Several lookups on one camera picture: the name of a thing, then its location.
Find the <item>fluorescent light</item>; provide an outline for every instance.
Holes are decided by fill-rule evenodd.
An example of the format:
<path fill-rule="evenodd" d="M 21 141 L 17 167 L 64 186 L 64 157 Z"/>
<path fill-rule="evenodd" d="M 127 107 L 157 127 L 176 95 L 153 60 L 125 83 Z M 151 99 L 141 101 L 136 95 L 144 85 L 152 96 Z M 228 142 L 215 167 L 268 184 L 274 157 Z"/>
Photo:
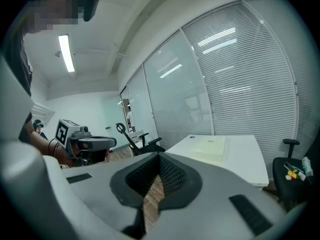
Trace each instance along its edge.
<path fill-rule="evenodd" d="M 226 68 L 223 68 L 223 69 L 220 69 L 220 70 L 214 71 L 214 73 L 218 73 L 218 72 L 220 72 L 220 71 L 222 71 L 222 70 L 231 69 L 231 68 L 233 68 L 233 67 L 234 67 L 234 66 L 228 66 L 228 67 L 226 67 Z"/>
<path fill-rule="evenodd" d="M 161 68 L 160 70 L 158 70 L 157 73 L 159 73 L 160 71 L 166 69 L 170 64 L 174 63 L 177 59 L 178 59 L 178 58 L 174 58 L 173 60 L 171 60 L 168 65 L 166 65 L 165 67 L 163 67 L 163 68 Z"/>
<path fill-rule="evenodd" d="M 59 42 L 61 47 L 62 56 L 64 59 L 64 63 L 66 65 L 66 69 L 68 72 L 74 72 L 74 64 L 72 63 L 70 46 L 69 46 L 69 36 L 68 35 L 60 35 Z"/>
<path fill-rule="evenodd" d="M 229 34 L 234 33 L 234 32 L 236 32 L 236 29 L 234 27 L 230 28 L 228 30 L 222 31 L 222 32 L 220 32 L 218 34 L 215 34 L 213 36 L 210 36 L 210 37 L 202 40 L 201 42 L 198 42 L 198 46 L 204 46 L 205 44 L 207 44 L 207 43 L 209 43 L 209 42 L 211 42 L 211 41 L 213 41 L 215 39 L 221 38 L 221 37 L 223 37 L 225 35 L 229 35 Z"/>
<path fill-rule="evenodd" d="M 175 66 L 174 68 L 170 69 L 168 72 L 164 73 L 162 76 L 160 76 L 160 78 L 164 78 L 165 76 L 169 75 L 170 73 L 172 73 L 173 71 L 177 70 L 178 68 L 182 67 L 181 64 Z"/>
<path fill-rule="evenodd" d="M 210 52 L 212 52 L 212 51 L 214 51 L 214 50 L 216 50 L 216 49 L 219 49 L 219 48 L 221 48 L 221 47 L 234 44 L 236 41 L 237 41 L 237 39 L 235 38 L 235 39 L 231 39 L 231 40 L 226 41 L 226 42 L 222 42 L 222 43 L 220 43 L 220 44 L 218 44 L 218 45 L 215 45 L 215 46 L 213 46 L 213 47 L 211 47 L 211 48 L 209 48 L 209 49 L 204 50 L 202 53 L 203 53 L 203 54 L 210 53 Z"/>
<path fill-rule="evenodd" d="M 244 86 L 244 87 L 239 87 L 239 88 L 226 88 L 220 90 L 221 93 L 237 93 L 237 92 L 242 92 L 242 91 L 247 91 L 251 90 L 251 86 Z"/>

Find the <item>black rubber strip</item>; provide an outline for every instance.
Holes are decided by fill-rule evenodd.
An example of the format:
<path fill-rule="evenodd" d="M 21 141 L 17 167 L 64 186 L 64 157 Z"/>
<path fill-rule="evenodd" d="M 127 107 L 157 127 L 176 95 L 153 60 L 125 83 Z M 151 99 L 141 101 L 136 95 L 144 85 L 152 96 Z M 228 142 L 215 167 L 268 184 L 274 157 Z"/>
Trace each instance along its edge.
<path fill-rule="evenodd" d="M 244 195 L 237 194 L 229 197 L 229 200 L 256 236 L 272 227 L 266 217 Z"/>
<path fill-rule="evenodd" d="M 81 182 L 81 181 L 84 181 L 84 180 L 90 179 L 90 178 L 92 178 L 92 176 L 89 173 L 85 173 L 85 174 L 80 174 L 77 176 L 68 177 L 68 178 L 66 178 L 66 180 L 70 184 L 72 184 L 72 183 Z"/>

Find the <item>horizontal blinds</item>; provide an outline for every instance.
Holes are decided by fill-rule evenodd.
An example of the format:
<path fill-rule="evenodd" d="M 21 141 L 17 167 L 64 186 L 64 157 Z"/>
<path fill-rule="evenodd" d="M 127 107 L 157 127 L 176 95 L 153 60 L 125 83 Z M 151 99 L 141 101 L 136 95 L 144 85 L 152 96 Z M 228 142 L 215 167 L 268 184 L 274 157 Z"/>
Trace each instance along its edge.
<path fill-rule="evenodd" d="M 299 99 L 296 139 L 300 145 L 294 147 L 292 157 L 301 159 L 314 142 L 320 125 L 319 53 L 301 19 L 284 0 L 247 2 L 272 28 L 294 72 Z"/>
<path fill-rule="evenodd" d="M 147 83 L 142 67 L 127 83 L 127 89 L 135 130 L 143 130 L 143 133 L 145 134 L 149 133 L 145 136 L 147 143 L 155 140 L 158 138 L 158 133 L 152 114 Z"/>
<path fill-rule="evenodd" d="M 183 34 L 167 40 L 143 67 L 161 146 L 168 150 L 189 134 L 210 135 L 210 107 Z"/>
<path fill-rule="evenodd" d="M 242 3 L 183 28 L 196 53 L 217 135 L 254 135 L 266 165 L 285 157 L 297 102 L 288 62 L 276 39 Z"/>

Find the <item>chair armrest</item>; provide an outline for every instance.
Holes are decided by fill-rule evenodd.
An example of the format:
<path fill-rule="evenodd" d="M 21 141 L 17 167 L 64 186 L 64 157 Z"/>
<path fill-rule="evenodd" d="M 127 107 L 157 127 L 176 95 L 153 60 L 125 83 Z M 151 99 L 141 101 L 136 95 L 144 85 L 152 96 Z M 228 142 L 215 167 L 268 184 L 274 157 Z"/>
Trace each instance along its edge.
<path fill-rule="evenodd" d="M 148 135 L 149 133 L 147 132 L 147 133 L 144 133 L 144 134 L 141 134 L 140 136 L 139 136 L 139 138 L 142 138 L 142 137 L 144 137 L 144 136 L 146 136 L 146 135 Z"/>
<path fill-rule="evenodd" d="M 151 145 L 151 144 L 155 144 L 155 143 L 157 143 L 158 141 L 161 141 L 162 140 L 162 138 L 156 138 L 156 139 L 154 139 L 154 140 L 151 140 L 148 144 L 149 145 Z"/>
<path fill-rule="evenodd" d="M 289 145 L 300 145 L 300 142 L 296 139 L 290 139 L 290 138 L 284 138 L 283 140 L 284 144 L 289 144 Z"/>

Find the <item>floor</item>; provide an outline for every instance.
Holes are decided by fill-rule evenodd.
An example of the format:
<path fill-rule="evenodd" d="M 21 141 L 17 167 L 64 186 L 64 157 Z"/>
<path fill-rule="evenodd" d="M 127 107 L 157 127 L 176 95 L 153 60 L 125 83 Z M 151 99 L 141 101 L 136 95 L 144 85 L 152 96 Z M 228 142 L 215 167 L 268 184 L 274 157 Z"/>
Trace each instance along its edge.
<path fill-rule="evenodd" d="M 110 153 L 106 162 L 111 163 L 118 160 L 131 158 L 132 156 L 133 155 L 130 148 L 126 147 Z M 267 188 L 275 190 L 276 186 L 274 183 L 270 183 Z M 272 195 L 268 192 L 265 192 L 265 193 L 267 193 L 270 197 L 278 201 L 277 196 Z M 158 176 L 155 179 L 153 185 L 151 186 L 148 194 L 146 195 L 143 201 L 143 212 L 144 212 L 144 222 L 145 222 L 146 232 L 148 232 L 153 227 L 154 223 L 156 223 L 156 221 L 158 220 L 159 218 L 158 204 L 164 198 L 165 198 L 164 187 L 160 177 Z"/>

